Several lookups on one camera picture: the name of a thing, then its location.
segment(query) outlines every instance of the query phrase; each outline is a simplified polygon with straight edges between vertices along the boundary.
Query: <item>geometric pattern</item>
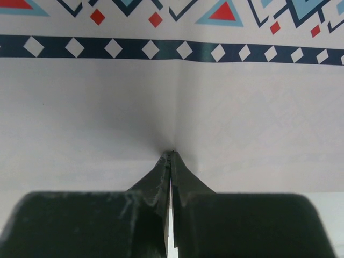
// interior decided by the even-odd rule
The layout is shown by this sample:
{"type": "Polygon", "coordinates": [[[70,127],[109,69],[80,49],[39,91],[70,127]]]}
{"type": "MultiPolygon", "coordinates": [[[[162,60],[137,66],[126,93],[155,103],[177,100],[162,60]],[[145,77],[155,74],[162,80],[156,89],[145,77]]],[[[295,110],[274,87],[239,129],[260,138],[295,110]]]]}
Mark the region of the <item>geometric pattern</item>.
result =
{"type": "Polygon", "coordinates": [[[297,18],[301,20],[324,0],[292,0],[297,18]]]}
{"type": "Polygon", "coordinates": [[[0,14],[49,16],[33,0],[0,0],[0,14]]]}
{"type": "Polygon", "coordinates": [[[185,1],[172,1],[174,5],[178,5],[179,12],[176,13],[174,8],[172,8],[171,6],[168,9],[168,12],[170,13],[170,15],[172,16],[172,18],[175,21],[178,21],[197,1],[198,0],[190,0],[189,2],[188,2],[188,0],[185,0],[185,1]]]}
{"type": "Polygon", "coordinates": [[[141,3],[142,0],[112,0],[118,8],[125,14],[129,16],[132,11],[141,3]]]}
{"type": "Polygon", "coordinates": [[[337,4],[337,11],[338,15],[344,13],[344,1],[342,0],[339,4],[337,4]]]}
{"type": "Polygon", "coordinates": [[[263,8],[266,8],[273,0],[261,0],[263,8]]]}
{"type": "Polygon", "coordinates": [[[0,58],[152,59],[343,66],[344,49],[185,40],[0,35],[0,58]]]}
{"type": "Polygon", "coordinates": [[[162,23],[162,18],[157,12],[153,13],[148,20],[155,28],[158,27],[160,23],[162,23]]]}
{"type": "Polygon", "coordinates": [[[70,8],[69,5],[66,4],[63,0],[57,0],[57,1],[74,17],[76,17],[79,14],[79,12],[82,10],[82,2],[81,1],[75,10],[70,8]]]}
{"type": "Polygon", "coordinates": [[[90,18],[97,24],[100,25],[103,20],[105,19],[105,16],[98,10],[96,9],[90,16],[90,18]]]}
{"type": "Polygon", "coordinates": [[[197,24],[243,27],[232,0],[220,0],[205,13],[197,24]]]}

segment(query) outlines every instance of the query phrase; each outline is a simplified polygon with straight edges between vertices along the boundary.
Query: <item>navy blue chevron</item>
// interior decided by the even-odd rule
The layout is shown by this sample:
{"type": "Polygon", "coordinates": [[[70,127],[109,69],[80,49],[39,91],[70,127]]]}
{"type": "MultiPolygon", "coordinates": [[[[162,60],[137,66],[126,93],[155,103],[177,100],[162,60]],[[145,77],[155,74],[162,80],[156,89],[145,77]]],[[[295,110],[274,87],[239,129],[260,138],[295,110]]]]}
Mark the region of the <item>navy blue chevron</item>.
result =
{"type": "Polygon", "coordinates": [[[129,16],[135,8],[141,3],[142,0],[112,0],[118,8],[125,14],[129,16]]]}
{"type": "Polygon", "coordinates": [[[109,38],[75,38],[85,49],[78,58],[113,58],[105,47],[110,42],[109,38]]]}
{"type": "Polygon", "coordinates": [[[69,7],[68,4],[66,4],[63,0],[58,0],[58,2],[74,17],[76,17],[80,11],[82,10],[83,6],[82,6],[82,2],[80,1],[80,4],[77,6],[77,8],[75,10],[73,10],[72,8],[69,7]]]}
{"type": "Polygon", "coordinates": [[[149,59],[142,51],[149,40],[146,39],[114,39],[121,47],[122,51],[116,59],[149,59]]]}
{"type": "Polygon", "coordinates": [[[152,0],[152,2],[153,2],[153,4],[155,4],[155,6],[156,6],[159,10],[161,10],[161,9],[163,8],[163,5],[162,5],[162,3],[160,3],[159,0],[152,0]]]}
{"type": "Polygon", "coordinates": [[[175,14],[172,8],[168,9],[168,12],[172,18],[177,22],[198,0],[191,0],[190,3],[178,14],[175,14]]]}
{"type": "Polygon", "coordinates": [[[0,35],[0,57],[3,58],[33,58],[24,48],[30,36],[0,35]]]}
{"type": "Polygon", "coordinates": [[[70,42],[72,37],[35,36],[34,38],[44,46],[38,58],[74,58],[74,56],[66,50],[66,45],[70,42]]]}
{"type": "Polygon", "coordinates": [[[159,51],[152,58],[153,60],[182,59],[177,49],[183,44],[183,40],[152,40],[159,51]]]}
{"type": "Polygon", "coordinates": [[[98,2],[98,0],[89,0],[88,3],[93,7],[98,2]]]}
{"type": "Polygon", "coordinates": [[[211,52],[219,45],[214,43],[201,43],[194,41],[187,41],[188,45],[192,49],[192,53],[185,58],[185,60],[196,62],[213,62],[216,63],[211,52]]]}

